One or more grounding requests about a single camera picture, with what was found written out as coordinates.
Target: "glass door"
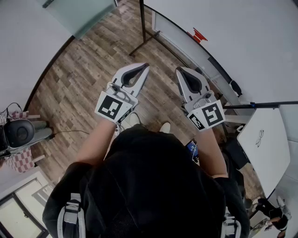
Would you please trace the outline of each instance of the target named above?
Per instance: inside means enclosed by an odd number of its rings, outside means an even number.
[[[37,1],[77,39],[115,8],[115,0]]]
[[[0,201],[0,233],[5,238],[44,238],[48,231],[13,193]]]

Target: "metal stand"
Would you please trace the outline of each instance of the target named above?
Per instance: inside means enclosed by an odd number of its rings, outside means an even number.
[[[141,23],[142,23],[142,34],[143,34],[143,43],[141,43],[137,48],[135,48],[132,52],[129,53],[129,56],[131,56],[134,52],[136,52],[139,48],[141,48],[143,45],[145,45],[149,40],[154,38],[158,43],[160,43],[163,47],[165,47],[170,53],[172,53],[178,60],[181,61],[186,67],[189,68],[188,64],[185,63],[185,61],[180,58],[174,51],[172,51],[168,46],[166,46],[161,40],[159,40],[157,37],[160,33],[160,31],[156,32],[155,34],[152,34],[150,31],[146,30],[145,28],[145,10],[144,10],[144,0],[140,0],[140,10],[141,10]]]
[[[294,105],[294,104],[298,104],[298,101],[266,102],[266,103],[251,102],[251,104],[247,104],[247,105],[223,106],[223,109],[279,108],[280,105]]]

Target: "door frame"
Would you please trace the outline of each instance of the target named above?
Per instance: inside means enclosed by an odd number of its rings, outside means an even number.
[[[18,198],[18,196],[15,194],[15,192],[12,192],[2,200],[0,200],[0,206],[10,199],[14,199],[17,205],[22,209],[24,215],[29,218],[40,230],[41,232],[36,238],[45,238],[49,235],[46,228],[43,227],[36,219],[35,217],[28,211],[28,209],[22,204],[21,200]],[[4,227],[4,225],[0,222],[0,231],[6,236],[6,238],[12,238],[13,236],[9,233],[9,231]]]

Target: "phone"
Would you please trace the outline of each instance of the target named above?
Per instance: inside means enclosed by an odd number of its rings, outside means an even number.
[[[191,153],[192,155],[192,160],[197,163],[198,162],[198,149],[197,149],[197,145],[196,145],[196,141],[195,139],[192,139],[186,146],[185,146]]]

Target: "wood plank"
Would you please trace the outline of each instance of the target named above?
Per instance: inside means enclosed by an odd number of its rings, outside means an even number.
[[[148,30],[151,30],[151,18],[151,11],[145,8]],[[185,59],[169,42],[160,40]],[[43,120],[49,121],[54,132],[91,132],[99,118],[94,113],[98,97],[116,71],[132,63],[148,62],[150,73],[138,95],[140,104],[135,112],[143,125],[152,131],[159,131],[164,122],[170,122],[171,133],[183,144],[188,143],[194,138],[196,129],[180,109],[182,98],[174,72],[182,63],[155,40],[150,40],[133,57],[128,56],[141,42],[139,2],[122,0],[119,7],[92,27],[81,40],[74,40],[63,51],[33,96],[30,113],[40,114]],[[220,141],[222,134],[219,129],[216,135]],[[37,164],[50,179],[55,180],[75,161],[86,137],[82,132],[59,133],[50,141],[32,146],[32,154],[34,157],[45,154]],[[241,172],[247,197],[255,198],[262,194],[250,165]]]

